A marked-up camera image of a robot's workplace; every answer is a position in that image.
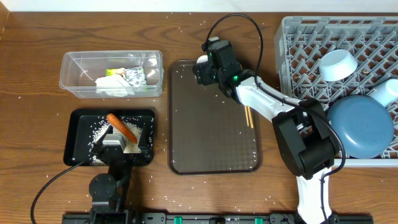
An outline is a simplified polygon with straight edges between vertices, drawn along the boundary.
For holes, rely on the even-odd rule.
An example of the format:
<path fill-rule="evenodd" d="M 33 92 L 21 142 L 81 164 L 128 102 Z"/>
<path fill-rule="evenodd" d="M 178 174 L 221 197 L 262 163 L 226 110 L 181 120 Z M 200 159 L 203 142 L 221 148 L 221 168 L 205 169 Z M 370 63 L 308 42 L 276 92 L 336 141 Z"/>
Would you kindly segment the orange carrot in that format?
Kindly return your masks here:
<path fill-rule="evenodd" d="M 137 144 L 136 136 L 130 131 L 130 129 L 114 114 L 110 113 L 106 116 L 108 122 L 116 128 L 121 134 L 128 138 L 134 144 Z"/>

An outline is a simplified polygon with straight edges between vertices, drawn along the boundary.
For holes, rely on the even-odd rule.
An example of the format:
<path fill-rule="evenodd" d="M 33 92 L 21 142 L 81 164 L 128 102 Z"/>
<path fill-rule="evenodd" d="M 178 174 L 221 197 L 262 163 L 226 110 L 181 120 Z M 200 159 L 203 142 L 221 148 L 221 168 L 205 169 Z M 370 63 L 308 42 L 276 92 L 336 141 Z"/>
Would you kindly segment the pink plastic cup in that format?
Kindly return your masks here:
<path fill-rule="evenodd" d="M 202 55 L 197 59 L 197 64 L 207 63 L 207 61 L 208 61 L 208 56 Z"/>

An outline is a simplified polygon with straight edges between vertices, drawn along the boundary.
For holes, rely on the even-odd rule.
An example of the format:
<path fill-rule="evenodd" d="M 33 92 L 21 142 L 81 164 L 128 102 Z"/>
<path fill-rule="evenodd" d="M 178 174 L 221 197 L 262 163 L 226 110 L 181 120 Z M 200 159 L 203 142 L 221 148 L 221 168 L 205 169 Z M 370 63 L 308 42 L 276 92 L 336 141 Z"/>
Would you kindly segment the silver foil snack wrapper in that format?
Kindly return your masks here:
<path fill-rule="evenodd" d="M 147 85 L 144 67 L 133 68 L 111 68 L 106 69 L 106 76 L 119 75 L 125 82 L 133 87 L 143 87 Z"/>

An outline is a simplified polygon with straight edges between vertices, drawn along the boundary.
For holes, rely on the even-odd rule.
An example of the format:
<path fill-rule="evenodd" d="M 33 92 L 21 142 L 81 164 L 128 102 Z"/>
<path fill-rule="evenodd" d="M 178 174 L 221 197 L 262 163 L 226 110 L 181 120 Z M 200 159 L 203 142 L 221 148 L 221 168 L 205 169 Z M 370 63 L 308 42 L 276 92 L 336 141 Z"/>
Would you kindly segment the dark blue plate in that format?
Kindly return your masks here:
<path fill-rule="evenodd" d="M 340 137 L 345 153 L 357 159 L 371 159 L 383 153 L 394 135 L 387 109 L 368 96 L 347 96 L 328 111 L 331 127 Z"/>

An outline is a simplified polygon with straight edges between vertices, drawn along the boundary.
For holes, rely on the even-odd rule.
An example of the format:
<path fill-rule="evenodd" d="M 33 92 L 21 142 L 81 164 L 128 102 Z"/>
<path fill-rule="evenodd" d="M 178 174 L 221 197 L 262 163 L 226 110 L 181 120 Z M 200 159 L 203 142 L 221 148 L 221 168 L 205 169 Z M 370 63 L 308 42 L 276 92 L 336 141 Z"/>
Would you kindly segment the pile of rice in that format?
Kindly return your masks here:
<path fill-rule="evenodd" d="M 127 121 L 122 121 L 122 123 L 124 123 L 126 125 L 126 127 L 130 130 L 130 132 L 133 133 L 133 135 L 135 135 L 135 137 L 137 139 L 140 138 L 141 134 L 142 134 L 142 128 L 140 128 L 138 125 L 127 122 Z M 92 135 L 92 143 L 91 145 L 93 146 L 94 143 L 97 143 L 100 139 L 100 137 L 102 137 L 106 131 L 108 130 L 108 128 L 111 125 L 108 122 L 102 121 L 102 126 L 99 127 L 98 129 L 96 129 Z M 139 154 L 144 152 L 143 149 L 139 148 L 138 143 L 133 143 L 131 140 L 129 140 L 127 137 L 123 137 L 124 139 L 124 147 L 123 147 L 123 153 L 125 154 Z M 91 165 L 93 166 L 104 166 L 105 163 L 97 158 L 96 156 L 93 156 L 91 162 Z"/>

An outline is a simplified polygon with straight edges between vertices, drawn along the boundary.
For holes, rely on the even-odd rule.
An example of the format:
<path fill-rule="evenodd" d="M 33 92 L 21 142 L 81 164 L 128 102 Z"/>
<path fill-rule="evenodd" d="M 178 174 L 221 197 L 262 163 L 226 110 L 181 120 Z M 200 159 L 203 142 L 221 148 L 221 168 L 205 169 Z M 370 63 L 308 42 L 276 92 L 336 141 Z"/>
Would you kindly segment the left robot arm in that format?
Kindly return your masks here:
<path fill-rule="evenodd" d="M 89 184 L 92 197 L 89 223 L 139 223 L 140 217 L 132 207 L 126 207 L 132 168 L 146 166 L 153 160 L 148 125 L 143 125 L 138 140 L 140 153 L 124 152 L 122 134 L 113 134 L 113 128 L 94 143 L 93 154 L 108 167 L 107 173 L 98 174 Z"/>

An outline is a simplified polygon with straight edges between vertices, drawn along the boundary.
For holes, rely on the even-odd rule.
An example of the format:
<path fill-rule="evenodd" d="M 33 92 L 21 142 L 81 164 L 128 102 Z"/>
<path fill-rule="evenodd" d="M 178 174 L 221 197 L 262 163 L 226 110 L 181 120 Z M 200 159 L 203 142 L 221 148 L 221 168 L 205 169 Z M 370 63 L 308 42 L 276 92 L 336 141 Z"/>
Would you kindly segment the wooden chopstick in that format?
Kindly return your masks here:
<path fill-rule="evenodd" d="M 248 107 L 246 105 L 244 105 L 244 110 L 245 110 L 245 116 L 246 116 L 246 124 L 247 124 L 247 126 L 249 126 L 250 125 L 249 113 L 248 113 Z"/>
<path fill-rule="evenodd" d="M 254 123 L 253 123 L 253 120 L 252 120 L 251 108 L 249 106 L 246 106 L 246 113 L 247 113 L 247 120 L 248 120 L 247 124 L 248 124 L 248 126 L 251 127 L 251 129 L 253 129 L 254 128 Z"/>

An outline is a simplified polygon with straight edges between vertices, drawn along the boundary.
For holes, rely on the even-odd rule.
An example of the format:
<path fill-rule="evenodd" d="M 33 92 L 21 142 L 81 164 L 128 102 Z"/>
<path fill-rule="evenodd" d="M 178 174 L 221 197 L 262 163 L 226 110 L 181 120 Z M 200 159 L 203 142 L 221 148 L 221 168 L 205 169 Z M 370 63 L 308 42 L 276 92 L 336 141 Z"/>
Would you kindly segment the light blue plastic cup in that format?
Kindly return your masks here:
<path fill-rule="evenodd" d="M 398 80 L 389 79 L 382 84 L 373 88 L 369 96 L 375 99 L 384 107 L 388 107 L 393 102 L 397 101 L 398 97 Z"/>

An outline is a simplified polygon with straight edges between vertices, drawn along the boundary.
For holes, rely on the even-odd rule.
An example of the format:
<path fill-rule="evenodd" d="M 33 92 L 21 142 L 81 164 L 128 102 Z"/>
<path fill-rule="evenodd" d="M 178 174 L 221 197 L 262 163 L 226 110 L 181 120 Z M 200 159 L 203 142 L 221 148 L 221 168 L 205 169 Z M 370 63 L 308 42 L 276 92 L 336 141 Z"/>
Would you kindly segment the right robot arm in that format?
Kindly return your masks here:
<path fill-rule="evenodd" d="M 320 102 L 314 98 L 298 100 L 273 89 L 257 73 L 242 68 L 227 40 L 209 38 L 201 48 L 205 54 L 193 69 L 198 84 L 217 84 L 226 97 L 272 123 L 280 156 L 297 178 L 299 220 L 333 222 L 327 187 L 343 144 Z"/>

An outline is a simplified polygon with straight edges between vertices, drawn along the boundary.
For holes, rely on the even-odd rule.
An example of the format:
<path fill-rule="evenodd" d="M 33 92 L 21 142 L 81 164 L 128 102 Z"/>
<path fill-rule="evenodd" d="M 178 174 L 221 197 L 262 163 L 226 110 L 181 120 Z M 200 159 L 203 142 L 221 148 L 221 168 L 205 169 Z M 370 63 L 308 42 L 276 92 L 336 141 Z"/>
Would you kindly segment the white tissue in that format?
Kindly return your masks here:
<path fill-rule="evenodd" d="M 131 85 L 120 75 L 111 75 L 97 78 L 96 93 L 106 94 L 109 97 L 125 97 L 135 95 Z"/>

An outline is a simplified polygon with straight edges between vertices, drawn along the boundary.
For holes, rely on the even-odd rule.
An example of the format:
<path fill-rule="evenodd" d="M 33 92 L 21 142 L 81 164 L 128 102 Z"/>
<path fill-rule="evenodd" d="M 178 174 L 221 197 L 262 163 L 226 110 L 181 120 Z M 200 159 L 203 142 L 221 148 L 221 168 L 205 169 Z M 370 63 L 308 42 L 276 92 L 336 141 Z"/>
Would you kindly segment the light blue bowl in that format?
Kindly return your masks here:
<path fill-rule="evenodd" d="M 350 76 L 358 67 L 358 61 L 345 49 L 333 50 L 320 59 L 318 66 L 323 81 L 335 82 Z"/>

